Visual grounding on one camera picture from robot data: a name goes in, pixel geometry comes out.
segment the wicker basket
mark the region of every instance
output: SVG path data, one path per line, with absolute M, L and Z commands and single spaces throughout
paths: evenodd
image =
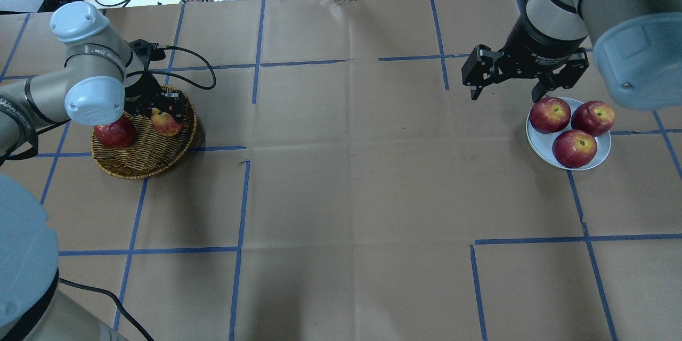
M 164 91 L 172 91 L 168 86 L 161 86 Z M 185 125 L 179 134 L 165 137 L 151 126 L 149 118 L 144 116 L 124 115 L 129 118 L 137 130 L 137 139 L 129 147 L 103 147 L 93 132 L 90 138 L 90 150 L 95 163 L 107 174 L 126 180 L 137 180 L 155 176 L 169 169 L 187 152 L 197 132 L 197 111 L 189 98 L 185 106 Z

